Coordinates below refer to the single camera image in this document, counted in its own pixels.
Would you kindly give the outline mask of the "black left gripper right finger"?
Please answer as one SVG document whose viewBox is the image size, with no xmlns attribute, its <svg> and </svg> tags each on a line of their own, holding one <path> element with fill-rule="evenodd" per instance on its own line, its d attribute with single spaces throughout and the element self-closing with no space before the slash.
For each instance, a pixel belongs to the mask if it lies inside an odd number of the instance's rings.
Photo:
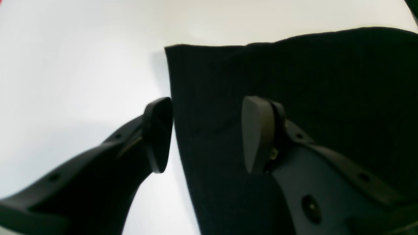
<svg viewBox="0 0 418 235">
<path fill-rule="evenodd" d="M 282 104 L 244 97 L 242 142 L 247 171 L 280 187 L 296 235 L 417 234 L 416 198 L 315 143 Z"/>
</svg>

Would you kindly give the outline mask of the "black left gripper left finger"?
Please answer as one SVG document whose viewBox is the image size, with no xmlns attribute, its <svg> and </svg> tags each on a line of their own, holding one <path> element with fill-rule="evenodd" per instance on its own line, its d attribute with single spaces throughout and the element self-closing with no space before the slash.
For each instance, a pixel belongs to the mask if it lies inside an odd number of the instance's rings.
<svg viewBox="0 0 418 235">
<path fill-rule="evenodd" d="M 121 235 L 141 183 L 166 169 L 172 129 L 171 98 L 149 103 L 103 143 L 1 199 L 1 228 L 20 235 Z"/>
</svg>

